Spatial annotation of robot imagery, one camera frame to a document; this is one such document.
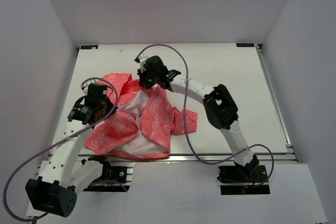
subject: garment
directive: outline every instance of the garment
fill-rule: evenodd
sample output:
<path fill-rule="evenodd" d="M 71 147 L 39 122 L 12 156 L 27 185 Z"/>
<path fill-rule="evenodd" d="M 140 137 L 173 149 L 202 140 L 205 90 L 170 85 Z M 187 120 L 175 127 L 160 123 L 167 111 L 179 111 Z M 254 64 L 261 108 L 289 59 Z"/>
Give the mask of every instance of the garment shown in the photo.
<path fill-rule="evenodd" d="M 109 153 L 128 159 L 168 156 L 171 134 L 184 134 L 184 125 L 182 111 L 171 106 L 166 91 L 160 86 L 143 90 L 129 73 L 111 73 L 103 79 L 115 86 L 118 109 L 94 128 L 84 146 L 98 155 Z M 111 89 L 107 96 L 115 102 Z M 186 117 L 188 132 L 196 132 L 197 113 L 187 110 Z"/>

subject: gray wall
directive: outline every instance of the gray wall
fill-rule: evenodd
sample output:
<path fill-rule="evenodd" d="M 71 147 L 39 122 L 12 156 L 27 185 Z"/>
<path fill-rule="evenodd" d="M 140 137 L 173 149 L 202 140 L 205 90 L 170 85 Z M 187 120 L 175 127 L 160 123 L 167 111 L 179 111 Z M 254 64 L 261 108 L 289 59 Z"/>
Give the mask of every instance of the gray wall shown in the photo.
<path fill-rule="evenodd" d="M 76 46 L 263 43 L 286 0 L 51 0 Z"/>
<path fill-rule="evenodd" d="M 336 0 L 287 0 L 264 56 L 299 161 L 336 223 Z"/>
<path fill-rule="evenodd" d="M 76 49 L 50 0 L 0 0 L 0 48 L 2 189 L 20 163 L 50 144 Z M 9 188 L 10 207 L 20 216 L 28 203 L 25 183 L 39 162 L 19 172 Z M 3 206 L 0 220 L 18 223 Z"/>

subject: white table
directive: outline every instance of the white table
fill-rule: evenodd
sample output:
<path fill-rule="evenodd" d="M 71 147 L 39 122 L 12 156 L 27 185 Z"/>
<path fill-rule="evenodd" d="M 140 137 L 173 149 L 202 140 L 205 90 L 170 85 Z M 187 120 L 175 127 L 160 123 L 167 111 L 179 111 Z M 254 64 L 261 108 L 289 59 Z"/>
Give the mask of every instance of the white table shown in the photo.
<path fill-rule="evenodd" d="M 98 49 L 79 50 L 68 96 L 61 114 L 54 143 L 63 136 L 67 116 L 74 102 L 83 95 L 80 84 L 90 77 L 108 73 L 131 73 L 137 78 L 139 65 L 133 60 L 146 45 L 99 45 Z M 261 143 L 274 153 L 286 153 L 286 141 L 272 102 L 256 48 L 237 47 L 236 44 L 171 44 L 185 57 L 190 78 L 203 84 L 224 84 L 237 106 L 241 129 L 249 145 Z M 164 47 L 153 47 L 147 56 L 158 55 L 169 69 L 185 74 L 178 55 Z M 168 92 L 173 106 L 182 109 L 183 96 Z M 228 154 L 230 149 L 220 132 L 207 121 L 204 107 L 191 99 L 187 108 L 198 113 L 197 132 L 190 135 L 192 144 L 200 154 Z M 265 153 L 262 148 L 254 152 Z M 190 154 L 185 136 L 172 136 L 171 155 Z M 83 148 L 80 155 L 91 155 Z"/>
<path fill-rule="evenodd" d="M 276 164 L 269 195 L 221 195 L 217 166 L 200 162 L 136 163 L 133 170 L 127 193 L 84 191 L 68 218 L 47 215 L 37 224 L 327 222 L 306 164 Z M 28 216 L 41 214 L 29 205 Z"/>

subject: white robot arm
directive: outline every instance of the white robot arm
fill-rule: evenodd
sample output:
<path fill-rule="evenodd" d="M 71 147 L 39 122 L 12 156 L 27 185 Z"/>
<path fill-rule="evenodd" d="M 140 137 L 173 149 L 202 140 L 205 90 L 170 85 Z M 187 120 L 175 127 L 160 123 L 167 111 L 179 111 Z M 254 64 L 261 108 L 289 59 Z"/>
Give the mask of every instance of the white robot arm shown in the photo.
<path fill-rule="evenodd" d="M 106 95 L 106 85 L 91 83 L 83 91 L 86 96 L 76 101 L 68 116 L 65 137 L 93 125 L 108 113 L 112 115 L 117 109 Z M 80 192 L 96 179 L 104 181 L 110 178 L 110 163 L 90 158 L 80 169 L 71 173 L 80 150 L 91 133 L 92 129 L 88 129 L 59 145 L 39 177 L 28 180 L 26 192 L 34 209 L 68 217 Z"/>
<path fill-rule="evenodd" d="M 219 129 L 227 141 L 232 153 L 245 150 L 234 157 L 236 167 L 246 176 L 250 176 L 259 165 L 256 155 L 248 148 L 248 144 L 239 126 L 238 108 L 226 87 L 220 84 L 211 87 L 194 80 L 188 81 L 179 71 L 168 70 L 158 56 L 139 57 L 136 62 L 140 63 L 138 75 L 140 85 L 150 88 L 155 84 L 172 92 L 185 94 L 203 104 L 212 126 Z"/>

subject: wire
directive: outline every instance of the wire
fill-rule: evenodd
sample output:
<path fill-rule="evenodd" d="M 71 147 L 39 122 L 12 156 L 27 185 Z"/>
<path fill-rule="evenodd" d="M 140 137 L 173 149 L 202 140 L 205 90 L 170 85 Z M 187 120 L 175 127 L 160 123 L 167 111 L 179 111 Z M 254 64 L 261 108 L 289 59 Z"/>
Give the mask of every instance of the wire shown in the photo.
<path fill-rule="evenodd" d="M 120 183 L 119 181 L 116 181 L 116 180 L 105 180 L 105 181 L 94 182 L 94 183 L 91 183 L 90 186 L 99 185 L 99 184 L 106 184 L 106 183 L 116 183 L 116 184 L 120 185 L 121 188 L 124 191 L 128 191 L 127 188 L 122 183 Z"/>
<path fill-rule="evenodd" d="M 110 99 L 112 94 L 113 94 L 113 89 L 112 89 L 112 92 L 109 94 L 109 99 Z"/>
<path fill-rule="evenodd" d="M 250 148 L 253 148 L 253 147 L 256 147 L 256 146 L 260 146 L 260 147 L 263 147 L 265 148 L 270 156 L 271 156 L 271 159 L 272 159 L 272 166 L 271 166 L 271 171 L 269 173 L 269 175 L 267 176 L 267 178 L 260 184 L 254 186 L 254 187 L 258 187 L 258 186 L 261 186 L 263 185 L 264 183 L 266 183 L 269 178 L 271 177 L 272 173 L 273 173 L 273 170 L 274 170 L 274 157 L 273 157 L 273 153 L 271 152 L 271 150 L 266 147 L 265 145 L 263 144 L 253 144 L 251 145 L 250 147 L 244 149 L 244 150 L 240 150 L 239 152 L 236 152 L 235 154 L 231 155 L 230 157 L 228 158 L 225 158 L 221 161 L 216 161 L 216 162 L 208 162 L 208 161 L 205 161 L 203 159 L 201 159 L 199 157 L 199 155 L 195 152 L 194 148 L 192 147 L 191 145 L 191 142 L 190 142 L 190 139 L 189 139 L 189 135 L 188 135 L 188 131 L 187 131 L 187 121 L 186 121 L 186 106 L 187 106 L 187 98 L 188 98 L 188 83 L 189 83 L 189 70 L 188 70 L 188 66 L 187 66 L 187 62 L 185 61 L 185 59 L 183 58 L 183 56 L 180 54 L 179 51 L 177 51 L 175 48 L 173 48 L 172 46 L 169 46 L 169 45 L 166 45 L 166 44 L 152 44 L 152 45 L 149 45 L 149 46 L 146 46 L 144 49 L 141 50 L 141 52 L 137 55 L 137 57 L 135 58 L 135 61 L 139 61 L 139 57 L 141 56 L 141 54 L 147 50 L 148 48 L 151 48 L 151 47 L 155 47 L 155 46 L 161 46 L 161 47 L 168 47 L 170 49 L 172 49 L 175 53 L 178 54 L 178 56 L 182 59 L 183 63 L 184 63 L 184 67 L 185 67 L 185 71 L 186 71 L 186 75 L 185 75 L 185 94 L 184 94 L 184 101 L 183 101 L 183 124 L 184 124 L 184 132 L 185 132 L 185 137 L 187 139 L 187 142 L 188 142 L 188 145 L 189 145 L 189 148 L 190 150 L 192 151 L 192 153 L 194 154 L 194 156 L 199 160 L 201 161 L 202 163 L 206 164 L 206 165 L 218 165 L 218 164 L 221 164 L 223 162 L 226 162 L 232 158 L 234 158 L 235 156 L 239 155 L 240 153 L 243 153 L 245 151 L 247 151 L 248 149 Z"/>
<path fill-rule="evenodd" d="M 256 182 L 257 182 L 257 176 L 256 176 L 256 178 L 255 178 L 255 180 L 254 180 L 253 184 L 252 184 L 252 185 L 250 185 L 250 186 L 246 186 L 246 188 L 251 188 L 251 187 L 254 187 L 254 185 L 256 184 Z"/>
<path fill-rule="evenodd" d="M 25 219 L 25 218 L 22 218 L 22 217 L 20 217 L 20 216 L 17 216 L 16 214 L 14 214 L 14 213 L 12 212 L 12 210 L 9 208 L 9 206 L 8 206 L 8 202 L 7 202 L 7 191 L 8 191 L 9 184 L 11 183 L 11 181 L 12 181 L 13 177 L 15 176 L 15 174 L 17 174 L 17 172 L 18 172 L 22 167 L 24 167 L 24 166 L 25 166 L 26 164 L 28 164 L 30 161 L 36 159 L 38 156 L 41 156 L 43 153 L 45 153 L 45 152 L 47 152 L 47 151 L 53 149 L 54 147 L 56 147 L 56 146 L 58 146 L 58 145 L 61 145 L 61 144 L 65 143 L 65 142 L 67 142 L 67 141 L 69 141 L 70 138 L 73 138 L 73 137 L 75 137 L 75 136 L 77 136 L 77 135 L 83 133 L 84 131 L 87 131 L 88 129 L 95 127 L 97 124 L 99 124 L 99 123 L 102 122 L 103 120 L 107 119 L 107 118 L 113 113 L 113 111 L 114 111 L 114 109 L 115 109 L 115 107 L 116 107 L 116 105 L 117 105 L 117 103 L 118 103 L 118 92 L 117 92 L 116 88 L 115 88 L 109 81 L 104 80 L 103 78 L 98 78 L 98 77 L 89 78 L 89 79 L 85 80 L 83 83 L 85 83 L 85 82 L 87 82 L 87 81 L 89 81 L 89 80 L 93 80 L 93 79 L 95 79 L 95 80 L 97 79 L 97 80 L 100 80 L 100 81 L 105 82 L 106 84 L 108 84 L 108 85 L 114 90 L 114 92 L 115 92 L 116 95 L 115 95 L 115 103 L 114 103 L 112 109 L 111 109 L 111 110 L 109 111 L 109 113 L 107 113 L 102 119 L 98 120 L 97 122 L 95 122 L 95 123 L 92 124 L 92 125 L 88 125 L 87 127 L 85 127 L 85 128 L 83 128 L 83 129 L 81 129 L 81 130 L 75 132 L 74 134 L 68 136 L 67 138 L 62 139 L 61 141 L 57 142 L 56 144 L 53 144 L 52 146 L 50 146 L 50 147 L 48 147 L 48 148 L 46 148 L 46 149 L 40 151 L 39 153 L 35 154 L 34 156 L 32 156 L 32 157 L 30 157 L 29 159 L 27 159 L 26 161 L 24 161 L 22 164 L 20 164 L 20 165 L 13 171 L 13 173 L 9 176 L 9 178 L 8 178 L 6 184 L 5 184 L 4 191 L 3 191 L 3 198 L 2 198 L 2 200 L 3 200 L 3 204 L 4 204 L 4 207 L 5 207 L 6 211 L 7 211 L 7 213 L 8 213 L 10 216 L 12 216 L 14 219 L 16 219 L 16 220 L 18 220 L 18 221 L 22 221 L 22 222 L 30 222 L 30 221 L 39 220 L 39 219 L 43 218 L 45 215 L 48 214 L 48 213 L 46 212 L 45 214 L 43 214 L 43 215 L 41 215 L 41 216 L 34 217 L 34 218 L 31 218 L 31 219 Z"/>

